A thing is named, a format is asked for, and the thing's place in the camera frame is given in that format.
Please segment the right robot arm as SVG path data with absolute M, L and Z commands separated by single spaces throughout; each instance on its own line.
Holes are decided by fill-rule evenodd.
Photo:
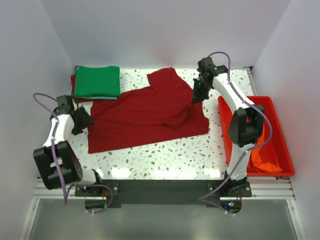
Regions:
M 255 105 L 231 81 L 230 70 L 214 64 L 211 57 L 198 62 L 198 78 L 193 85 L 192 104 L 209 99 L 209 91 L 219 92 L 232 113 L 228 127 L 228 137 L 232 142 L 229 165 L 223 182 L 211 191 L 211 196 L 220 190 L 240 190 L 246 186 L 247 168 L 252 150 L 261 137 L 264 128 L 264 107 Z

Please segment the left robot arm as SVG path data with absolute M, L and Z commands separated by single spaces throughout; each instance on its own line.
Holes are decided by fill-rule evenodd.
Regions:
M 79 106 L 71 95 L 55 99 L 57 107 L 50 110 L 33 95 L 34 100 L 51 113 L 49 136 L 42 147 L 33 151 L 33 158 L 40 178 L 48 190 L 62 189 L 68 194 L 67 186 L 76 186 L 84 196 L 101 196 L 102 180 L 94 169 L 81 166 L 69 142 L 71 136 L 82 134 L 94 124 L 84 107 Z

